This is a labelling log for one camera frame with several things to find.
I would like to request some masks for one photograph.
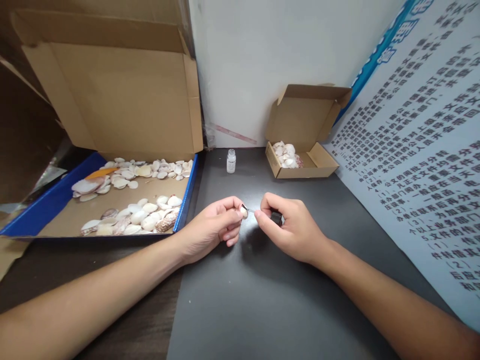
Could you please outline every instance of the dark gray table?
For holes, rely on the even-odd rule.
[[[196,213],[236,195],[257,209],[265,192],[305,202],[326,236],[441,309],[450,308],[336,175],[274,179],[264,149],[207,154]],[[252,215],[239,243],[185,269],[168,360],[396,359],[372,324],[328,277],[283,254]]]

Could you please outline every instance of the person's left hand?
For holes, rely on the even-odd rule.
[[[210,253],[220,241],[231,247],[239,240],[243,202],[236,196],[226,197],[208,205],[178,232],[185,263],[194,263]]]

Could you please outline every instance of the small glass vial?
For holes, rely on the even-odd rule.
[[[228,150],[228,156],[226,157],[226,172],[233,174],[235,172],[235,164],[237,162],[237,156],[235,155],[235,150]]]

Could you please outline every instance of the pile of seashells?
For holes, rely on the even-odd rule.
[[[100,220],[90,220],[83,225],[80,232],[83,236],[163,234],[177,221],[180,205],[182,199],[175,195],[159,196],[156,204],[143,198],[122,211],[108,209]]]
[[[176,162],[166,162],[165,159],[155,160],[151,164],[145,161],[125,161],[121,157],[116,157],[114,161],[107,162],[100,168],[116,169],[112,174],[86,178],[75,183],[71,189],[74,198],[79,198],[81,202],[92,200],[98,194],[106,194],[111,187],[123,189],[129,187],[136,189],[139,187],[136,177],[165,179],[171,178],[178,181],[190,177],[194,162],[179,160]]]
[[[298,169],[304,167],[304,162],[295,153],[295,147],[292,144],[285,144],[283,141],[280,141],[273,144],[272,147],[282,168]]]

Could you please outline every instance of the cardboard box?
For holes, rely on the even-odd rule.
[[[266,156],[277,179],[326,178],[339,165],[318,142],[325,141],[340,110],[352,95],[349,87],[288,85],[270,112],[265,137]],[[302,168],[282,168],[272,145],[292,144]]]
[[[107,160],[188,161],[203,149],[197,64],[179,29],[28,9],[15,10],[11,19],[72,143],[98,153],[17,218],[35,226],[21,234],[17,224],[3,233],[75,237],[84,223],[99,219],[105,210],[122,210],[142,198],[154,203],[160,195],[186,195],[182,206],[188,205],[196,161],[188,181],[138,177],[137,189],[113,188],[83,203],[71,199],[71,186]],[[179,215],[175,230],[180,221]]]

